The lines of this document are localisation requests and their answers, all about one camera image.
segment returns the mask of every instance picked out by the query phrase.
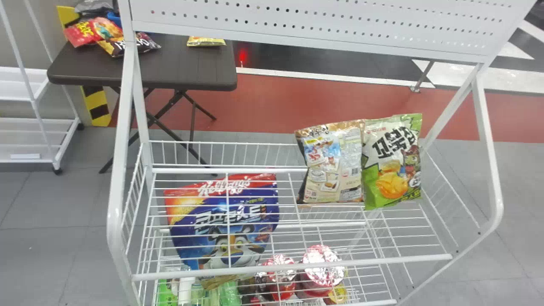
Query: white wall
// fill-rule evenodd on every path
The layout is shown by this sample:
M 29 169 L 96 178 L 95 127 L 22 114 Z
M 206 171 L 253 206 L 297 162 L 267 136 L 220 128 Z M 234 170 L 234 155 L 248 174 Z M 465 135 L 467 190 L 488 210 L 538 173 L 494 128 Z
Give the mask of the white wall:
M 40 38 L 34 29 L 22 0 L 2 0 L 8 19 L 14 31 L 17 46 L 21 52 L 23 63 L 27 68 L 46 69 L 49 59 L 45 53 Z M 47 41 L 47 46 L 55 57 L 66 43 L 57 16 L 57 5 L 73 6 L 77 0 L 29 0 L 41 30 Z M 0 65 L 17 66 L 15 56 L 8 42 L 3 24 L 0 23 Z M 85 108 L 79 86 L 67 86 L 67 89 L 76 105 L 79 117 L 86 124 L 90 124 L 89 113 Z M 108 104 L 115 103 L 115 94 L 106 91 Z M 62 89 L 52 84 L 44 95 L 40 104 L 40 114 L 44 118 L 73 118 L 72 111 Z M 0 101 L 0 116 L 2 117 L 34 117 L 29 103 Z

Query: white wire rack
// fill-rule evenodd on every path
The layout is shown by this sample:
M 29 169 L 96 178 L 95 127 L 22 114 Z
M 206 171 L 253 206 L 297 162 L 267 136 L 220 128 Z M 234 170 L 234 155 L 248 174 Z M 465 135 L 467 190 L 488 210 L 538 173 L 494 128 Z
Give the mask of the white wire rack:
M 350 292 L 348 304 L 404 303 L 492 233 L 502 219 L 502 194 L 481 78 L 533 2 L 120 1 L 126 52 L 108 206 L 108 245 L 131 306 L 156 304 L 159 279 L 338 265 L 347 270 L 343 284 Z M 307 168 L 295 144 L 150 140 L 133 30 L 466 61 L 475 63 L 475 67 L 425 136 L 420 199 L 373 211 L 365 211 L 361 203 L 298 205 L 296 195 Z M 489 162 L 490 209 L 485 210 L 489 215 L 483 214 L 476 203 L 462 200 L 462 184 L 444 167 L 447 162 L 434 153 L 432 145 L 471 92 Z M 122 187 L 128 166 L 126 142 L 132 99 L 141 147 L 125 194 Z M 209 165 L 188 155 L 187 146 L 207 158 Z M 170 196 L 164 190 L 182 190 L 188 184 L 216 178 L 224 179 L 228 186 L 229 179 L 240 173 L 275 174 L 271 188 L 277 190 L 274 198 L 280 209 L 279 224 L 270 234 L 260 262 L 284 254 L 296 263 L 236 267 L 228 252 L 223 256 L 227 259 L 225 268 L 163 272 L 161 267 L 200 258 L 176 254 L 172 241 L 189 237 L 172 236 L 165 209 L 165 198 Z M 231 199 L 229 192 L 223 197 L 228 205 Z M 227 222 L 227 233 L 230 226 Z M 314 244 L 328 245 L 339 254 L 341 264 L 298 263 L 306 248 Z M 293 303 L 319 305 L 322 301 L 288 300 L 280 304 Z
M 28 0 L 24 4 L 40 37 L 49 60 L 53 57 Z M 0 67 L 0 100 L 29 103 L 35 118 L 0 118 L 0 163 L 51 163 L 55 174 L 62 173 L 60 161 L 76 129 L 82 129 L 76 109 L 66 88 L 64 94 L 73 111 L 73 119 L 43 119 L 40 100 L 49 86 L 47 70 L 25 68 L 8 13 L 0 0 L 0 17 L 13 49 L 18 67 Z
M 217 174 L 228 182 L 229 175 L 249 172 L 276 174 L 280 222 L 270 234 L 261 261 L 284 254 L 300 262 L 305 250 L 324 244 L 335 250 L 347 268 L 344 285 L 361 305 L 396 304 L 407 289 L 420 283 L 437 262 L 445 265 L 458 251 L 478 236 L 477 206 L 467 206 L 453 190 L 446 176 L 428 153 L 422 157 L 423 197 L 389 209 L 365 211 L 361 203 L 299 205 L 296 195 L 306 172 L 296 144 L 172 142 L 150 141 L 153 168 L 143 166 L 140 148 L 132 182 L 122 212 L 122 238 L 125 254 L 133 253 L 132 280 L 142 305 L 156 301 L 156 281 L 173 277 L 247 274 L 264 270 L 262 266 L 184 272 L 160 272 L 161 267 L 179 266 L 180 258 L 166 219 L 166 189 L 189 190 L 193 183 L 209 182 Z M 214 168 L 199 164 L 183 146 L 192 145 L 208 157 Z M 145 190 L 145 177 L 152 176 L 152 192 Z M 143 219 L 143 226 L 137 222 Z M 468 239 L 465 231 L 471 232 Z M 176 236 L 190 238 L 193 235 Z M 280 270 L 284 266 L 270 266 Z M 288 305 L 297 301 L 288 301 Z

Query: caster wheel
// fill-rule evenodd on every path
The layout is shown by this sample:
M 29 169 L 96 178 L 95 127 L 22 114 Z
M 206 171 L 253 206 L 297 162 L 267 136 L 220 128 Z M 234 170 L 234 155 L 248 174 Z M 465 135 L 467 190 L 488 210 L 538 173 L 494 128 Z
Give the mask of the caster wheel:
M 61 168 L 53 168 L 53 173 L 55 173 L 55 175 L 61 175 L 63 173 L 63 170 Z

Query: perforated metal panel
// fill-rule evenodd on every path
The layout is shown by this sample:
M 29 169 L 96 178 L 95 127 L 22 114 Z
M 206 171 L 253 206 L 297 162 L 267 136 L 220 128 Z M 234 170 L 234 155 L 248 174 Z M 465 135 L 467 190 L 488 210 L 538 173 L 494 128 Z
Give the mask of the perforated metal panel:
M 534 0 L 131 0 L 135 30 L 480 62 Z

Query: dark folding table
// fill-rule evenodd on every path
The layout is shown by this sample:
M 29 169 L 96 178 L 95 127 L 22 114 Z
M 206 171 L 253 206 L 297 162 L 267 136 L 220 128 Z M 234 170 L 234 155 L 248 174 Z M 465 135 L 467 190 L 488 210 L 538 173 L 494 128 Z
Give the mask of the dark folding table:
M 192 105 L 190 141 L 193 141 L 195 111 L 198 108 L 212 120 L 216 118 L 198 105 L 188 90 L 231 91 L 237 86 L 236 66 L 232 43 L 220 47 L 186 46 L 187 36 L 152 34 L 151 38 L 161 49 L 140 55 L 141 78 L 146 88 L 144 96 L 154 89 L 173 89 L 174 95 L 156 114 L 147 114 L 147 125 L 157 125 L 174 140 L 183 140 L 167 128 L 159 119 L 180 99 L 186 98 Z M 111 87 L 119 93 L 123 60 L 111 58 L 99 46 L 84 46 L 78 49 L 66 43 L 47 70 L 49 81 L 61 85 L 83 85 L 86 87 Z M 138 139 L 134 134 L 128 145 Z M 181 145 L 193 156 L 206 164 L 191 146 Z M 104 173 L 112 165 L 111 158 L 100 170 Z

